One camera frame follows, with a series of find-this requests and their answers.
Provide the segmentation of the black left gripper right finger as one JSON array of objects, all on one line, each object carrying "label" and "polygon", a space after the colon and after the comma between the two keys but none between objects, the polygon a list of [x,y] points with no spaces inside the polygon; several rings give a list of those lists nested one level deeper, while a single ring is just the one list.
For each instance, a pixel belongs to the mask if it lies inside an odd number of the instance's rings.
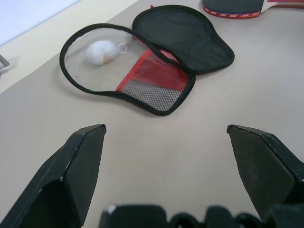
[{"label": "black left gripper right finger", "polygon": [[229,125],[233,153],[243,185],[260,218],[278,204],[303,204],[304,163],[275,135]]}]

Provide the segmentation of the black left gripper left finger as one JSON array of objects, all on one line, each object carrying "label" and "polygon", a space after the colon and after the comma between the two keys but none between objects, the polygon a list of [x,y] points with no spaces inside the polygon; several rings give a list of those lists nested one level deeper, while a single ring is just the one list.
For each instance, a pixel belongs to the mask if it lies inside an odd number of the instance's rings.
[{"label": "black left gripper left finger", "polygon": [[7,213],[2,228],[80,228],[95,191],[106,126],[74,132],[50,156]]}]

